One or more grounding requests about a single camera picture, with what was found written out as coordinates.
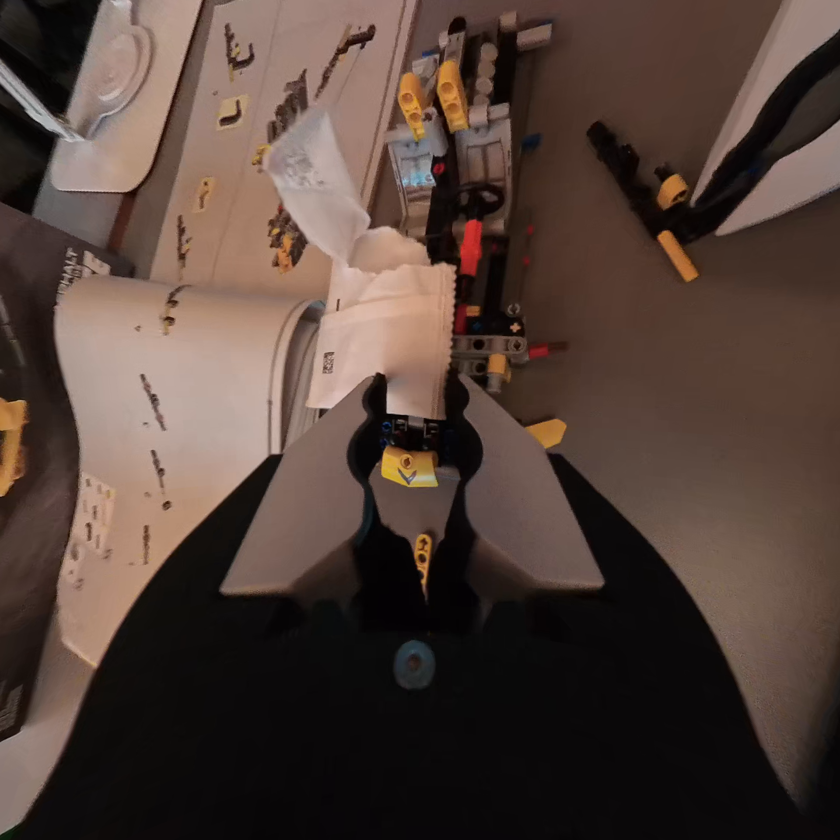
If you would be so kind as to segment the lego instruction booklet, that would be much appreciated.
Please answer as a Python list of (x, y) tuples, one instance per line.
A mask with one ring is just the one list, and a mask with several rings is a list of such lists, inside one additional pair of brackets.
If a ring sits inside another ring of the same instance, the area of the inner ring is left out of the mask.
[(417, 5), (217, 6), (191, 107), (177, 105), (181, 152), (153, 169), (168, 200), (154, 256), (59, 301), (80, 498), (58, 615), (92, 667), (177, 544), (284, 447), (331, 269), (288, 227), (262, 154), (320, 105), (369, 207)]

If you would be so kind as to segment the partly built lego car chassis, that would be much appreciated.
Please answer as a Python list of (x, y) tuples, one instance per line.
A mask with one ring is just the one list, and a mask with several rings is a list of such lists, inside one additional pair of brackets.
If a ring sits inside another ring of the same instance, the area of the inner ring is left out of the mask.
[[(402, 122), (385, 143), (402, 207), (400, 230), (434, 263), (455, 268), (450, 367), (498, 397), (514, 371), (564, 351), (528, 335), (524, 286), (532, 273), (533, 212), (519, 181), (529, 134), (534, 57), (553, 40), (549, 17), (500, 15), (483, 28), (455, 17), (399, 81)], [(455, 215), (460, 185), (506, 195), (483, 221)]]

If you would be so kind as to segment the small black yellow lego assembly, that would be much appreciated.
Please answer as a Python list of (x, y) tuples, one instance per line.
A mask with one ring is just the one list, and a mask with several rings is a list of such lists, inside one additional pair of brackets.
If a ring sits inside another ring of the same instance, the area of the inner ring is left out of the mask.
[(658, 188), (653, 188), (638, 173), (640, 159), (635, 148), (622, 142), (604, 122), (593, 122), (586, 137), (631, 212), (646, 234), (665, 252), (679, 277), (684, 282), (698, 278), (699, 270), (685, 249), (690, 189), (683, 176), (668, 164), (662, 164), (654, 171)]

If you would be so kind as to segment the lego set cardboard box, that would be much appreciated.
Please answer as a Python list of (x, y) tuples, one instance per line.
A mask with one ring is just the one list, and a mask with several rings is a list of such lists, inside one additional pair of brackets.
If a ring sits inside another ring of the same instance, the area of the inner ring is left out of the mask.
[(1, 205), (1, 740), (23, 728), (77, 503), (76, 422), (56, 346), (60, 297), (127, 258)]

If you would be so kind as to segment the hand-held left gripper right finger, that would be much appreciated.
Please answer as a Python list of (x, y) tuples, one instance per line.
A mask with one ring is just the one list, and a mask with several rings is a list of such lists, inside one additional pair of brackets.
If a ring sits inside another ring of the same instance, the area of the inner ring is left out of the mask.
[(604, 585), (549, 452), (490, 395), (460, 374), (464, 418), (481, 454), (465, 484), (476, 534), (467, 581), (477, 594), (597, 592)]

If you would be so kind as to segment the yellow lego beam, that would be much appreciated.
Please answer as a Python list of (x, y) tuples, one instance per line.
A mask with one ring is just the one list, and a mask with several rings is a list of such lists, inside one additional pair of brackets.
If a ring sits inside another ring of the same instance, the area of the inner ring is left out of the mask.
[(423, 598), (428, 602), (428, 579), (434, 555), (434, 538), (429, 532), (421, 532), (415, 540), (413, 557)]

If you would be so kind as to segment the black lego steering wheel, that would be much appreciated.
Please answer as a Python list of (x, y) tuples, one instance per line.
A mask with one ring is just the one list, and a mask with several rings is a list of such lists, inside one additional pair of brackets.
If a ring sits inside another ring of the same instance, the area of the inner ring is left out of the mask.
[(504, 190), (489, 182), (466, 183), (458, 186), (455, 215), (467, 221), (483, 221), (498, 213), (506, 203)]

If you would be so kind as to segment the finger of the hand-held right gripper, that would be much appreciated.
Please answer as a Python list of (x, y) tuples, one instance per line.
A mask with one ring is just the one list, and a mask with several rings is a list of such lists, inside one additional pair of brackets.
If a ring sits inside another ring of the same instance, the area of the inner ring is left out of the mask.
[(690, 200), (691, 224), (760, 224), (838, 190), (839, 2), (783, 2)]
[(711, 232), (838, 190), (838, 56), (757, 56), (711, 150)]

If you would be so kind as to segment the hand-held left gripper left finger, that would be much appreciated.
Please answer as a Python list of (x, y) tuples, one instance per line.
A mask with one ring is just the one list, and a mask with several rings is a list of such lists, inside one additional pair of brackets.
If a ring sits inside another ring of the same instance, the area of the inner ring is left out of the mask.
[(280, 459), (220, 586), (225, 596), (353, 597), (354, 549), (378, 519), (386, 378), (366, 377)]

